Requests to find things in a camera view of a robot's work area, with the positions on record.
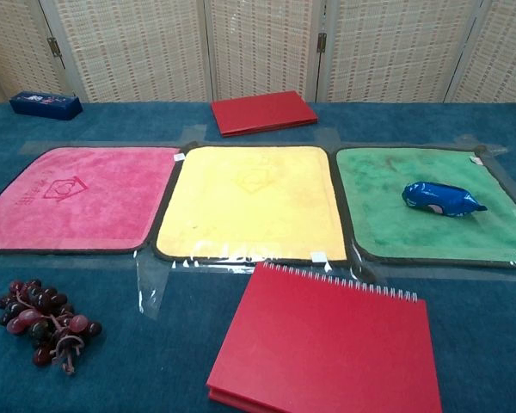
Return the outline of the pink cloth mat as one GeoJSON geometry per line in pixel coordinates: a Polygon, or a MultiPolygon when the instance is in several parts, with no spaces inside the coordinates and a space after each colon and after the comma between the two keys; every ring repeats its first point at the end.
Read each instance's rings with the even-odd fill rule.
{"type": "Polygon", "coordinates": [[[0,253],[132,252],[148,240],[177,147],[59,147],[0,193],[0,253]]]}

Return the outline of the purple grape bunch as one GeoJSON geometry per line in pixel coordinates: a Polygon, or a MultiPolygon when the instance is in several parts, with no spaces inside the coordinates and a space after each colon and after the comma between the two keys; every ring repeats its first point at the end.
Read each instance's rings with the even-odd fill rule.
{"type": "Polygon", "coordinates": [[[66,294],[43,287],[41,280],[12,280],[0,298],[0,325],[15,336],[26,334],[37,367],[58,365],[72,375],[75,359],[102,333],[100,322],[75,312],[66,294]]]}

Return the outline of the green cloth mat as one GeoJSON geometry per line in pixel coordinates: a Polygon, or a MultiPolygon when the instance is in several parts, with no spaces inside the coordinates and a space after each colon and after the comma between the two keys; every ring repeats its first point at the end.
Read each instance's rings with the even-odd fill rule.
{"type": "Polygon", "coordinates": [[[516,268],[516,194],[479,151],[350,147],[331,164],[347,247],[356,258],[516,268]],[[411,208],[402,191],[414,182],[463,188],[488,210],[447,217],[411,208]]]}

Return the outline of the woven folding screen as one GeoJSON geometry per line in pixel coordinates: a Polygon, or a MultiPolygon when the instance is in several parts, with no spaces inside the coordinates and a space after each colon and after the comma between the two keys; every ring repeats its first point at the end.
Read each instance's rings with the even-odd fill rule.
{"type": "Polygon", "coordinates": [[[0,0],[0,102],[516,102],[516,0],[0,0]]]}

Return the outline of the red spiral notebook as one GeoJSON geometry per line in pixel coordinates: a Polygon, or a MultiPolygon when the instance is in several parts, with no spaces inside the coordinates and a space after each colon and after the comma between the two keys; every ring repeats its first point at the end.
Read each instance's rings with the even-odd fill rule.
{"type": "Polygon", "coordinates": [[[442,413],[415,293],[261,262],[206,382],[249,413],[442,413]]]}

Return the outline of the red flat book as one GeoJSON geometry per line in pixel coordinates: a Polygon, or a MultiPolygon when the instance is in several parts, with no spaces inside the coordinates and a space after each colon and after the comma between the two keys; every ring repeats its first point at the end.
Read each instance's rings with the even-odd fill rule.
{"type": "Polygon", "coordinates": [[[223,137],[316,124],[318,116],[296,91],[213,101],[223,137]]]}

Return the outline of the blue table cover cloth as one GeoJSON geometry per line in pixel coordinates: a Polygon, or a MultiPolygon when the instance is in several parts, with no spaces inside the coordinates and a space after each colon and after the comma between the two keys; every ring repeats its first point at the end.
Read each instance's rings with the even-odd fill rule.
{"type": "MultiPolygon", "coordinates": [[[[239,136],[239,144],[485,144],[516,187],[516,103],[317,103],[315,125],[239,136]]],[[[0,104],[0,192],[59,146],[218,144],[206,103],[95,103],[74,120],[15,114],[0,104]]],[[[376,266],[388,286],[427,302],[444,413],[516,413],[516,270],[376,266]]],[[[206,380],[249,277],[137,255],[0,256],[12,280],[66,292],[102,333],[73,375],[39,368],[25,336],[0,325],[0,413],[232,413],[206,380]]]]}

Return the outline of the dark blue rectangular box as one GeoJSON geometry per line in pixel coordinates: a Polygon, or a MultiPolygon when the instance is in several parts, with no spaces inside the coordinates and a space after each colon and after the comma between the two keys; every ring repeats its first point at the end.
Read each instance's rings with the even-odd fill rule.
{"type": "Polygon", "coordinates": [[[76,96],[22,91],[10,97],[9,104],[17,114],[55,120],[71,120],[82,113],[83,107],[76,96]]]}

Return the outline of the small blue snack packet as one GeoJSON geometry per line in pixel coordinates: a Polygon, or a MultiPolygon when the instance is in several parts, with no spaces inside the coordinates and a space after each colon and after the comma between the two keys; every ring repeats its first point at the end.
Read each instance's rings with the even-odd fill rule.
{"type": "Polygon", "coordinates": [[[402,199],[408,207],[447,217],[463,217],[488,210],[467,190],[437,182],[411,183],[402,191],[402,199]]]}

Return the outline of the yellow cloth mat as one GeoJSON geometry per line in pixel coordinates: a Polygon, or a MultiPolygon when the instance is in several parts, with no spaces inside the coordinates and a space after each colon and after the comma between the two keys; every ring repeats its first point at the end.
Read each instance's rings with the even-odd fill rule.
{"type": "Polygon", "coordinates": [[[327,152],[316,146],[192,149],[155,248],[173,259],[346,260],[327,152]]]}

